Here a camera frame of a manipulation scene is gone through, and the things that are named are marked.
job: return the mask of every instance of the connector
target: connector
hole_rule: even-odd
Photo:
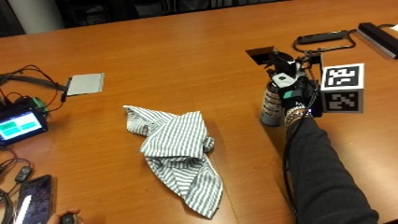
[[[24,166],[15,177],[16,183],[24,183],[28,180],[30,175],[32,174],[32,168],[30,166]]]

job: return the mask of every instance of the black plastic part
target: black plastic part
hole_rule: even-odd
[[[24,183],[28,180],[30,175],[32,174],[32,168],[30,166],[24,166],[15,177],[16,183]]]
[[[312,44],[312,43],[318,43],[324,41],[332,41],[337,39],[342,39],[348,36],[349,31],[342,30],[342,31],[334,31],[334,32],[328,32],[324,34],[316,34],[316,35],[303,35],[297,38],[299,44]]]
[[[62,224],[78,224],[76,215],[72,213],[67,213],[66,215],[63,215]]]
[[[358,33],[393,58],[398,58],[398,39],[370,22],[362,22]]]

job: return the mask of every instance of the remote control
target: remote control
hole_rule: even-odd
[[[62,224],[78,224],[76,214],[67,213],[62,217]]]

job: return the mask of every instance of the white striped shirt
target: white striped shirt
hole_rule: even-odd
[[[205,152],[215,139],[200,112],[181,116],[125,105],[127,130],[147,136],[141,146],[148,165],[167,185],[201,215],[212,218],[223,193],[223,182]]]

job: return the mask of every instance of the lcd screen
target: lcd screen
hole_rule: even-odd
[[[11,140],[42,128],[43,126],[34,113],[27,112],[0,121],[0,138],[2,140]]]

